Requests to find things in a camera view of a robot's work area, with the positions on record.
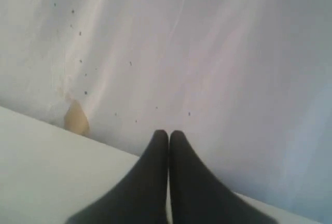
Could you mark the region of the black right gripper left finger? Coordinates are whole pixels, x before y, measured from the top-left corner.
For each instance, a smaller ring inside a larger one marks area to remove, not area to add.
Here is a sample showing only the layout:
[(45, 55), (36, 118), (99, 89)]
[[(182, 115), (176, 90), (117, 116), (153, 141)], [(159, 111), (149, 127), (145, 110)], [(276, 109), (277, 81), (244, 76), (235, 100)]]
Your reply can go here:
[(166, 131), (156, 130), (126, 176), (67, 223), (168, 223), (168, 152)]

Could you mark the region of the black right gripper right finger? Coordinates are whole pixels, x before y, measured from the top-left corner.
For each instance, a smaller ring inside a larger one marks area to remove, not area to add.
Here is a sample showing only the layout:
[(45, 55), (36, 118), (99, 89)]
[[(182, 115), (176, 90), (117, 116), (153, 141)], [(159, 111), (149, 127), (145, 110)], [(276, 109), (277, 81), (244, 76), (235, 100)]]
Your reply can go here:
[(182, 131), (170, 136), (169, 177), (173, 223), (276, 223), (223, 185)]

